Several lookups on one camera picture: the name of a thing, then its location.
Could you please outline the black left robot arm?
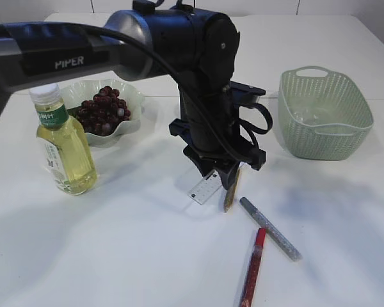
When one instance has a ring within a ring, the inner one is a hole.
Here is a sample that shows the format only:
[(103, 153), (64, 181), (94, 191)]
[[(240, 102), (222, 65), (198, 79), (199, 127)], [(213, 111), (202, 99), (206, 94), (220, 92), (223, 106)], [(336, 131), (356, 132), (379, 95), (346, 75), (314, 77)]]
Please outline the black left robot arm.
[(191, 6), (120, 10), (105, 26), (69, 22), (0, 24), (0, 116), (10, 96), (48, 83), (104, 71), (126, 81), (169, 75), (180, 92), (181, 117), (170, 133), (186, 142), (184, 154), (201, 174), (216, 170), (224, 188), (244, 162), (266, 161), (257, 134), (239, 108), (269, 111), (255, 99), (264, 90), (232, 81), (240, 34), (231, 19)]

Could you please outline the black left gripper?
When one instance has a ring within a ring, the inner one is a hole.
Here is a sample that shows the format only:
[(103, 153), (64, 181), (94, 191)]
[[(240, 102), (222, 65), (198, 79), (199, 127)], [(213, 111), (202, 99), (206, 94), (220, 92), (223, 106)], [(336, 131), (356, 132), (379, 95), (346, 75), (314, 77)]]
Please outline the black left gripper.
[[(242, 160), (233, 158), (224, 148), (219, 147), (214, 152), (199, 150), (192, 141), (190, 124), (186, 121), (175, 119), (169, 124), (172, 136), (178, 136), (187, 144), (183, 150), (184, 155), (193, 162), (201, 176), (206, 177), (214, 171), (218, 172), (221, 184), (225, 190), (229, 190), (236, 182), (237, 171)], [(266, 162), (266, 153), (253, 145), (242, 136), (233, 137), (230, 141), (234, 150), (250, 160), (250, 167), (260, 170)]]

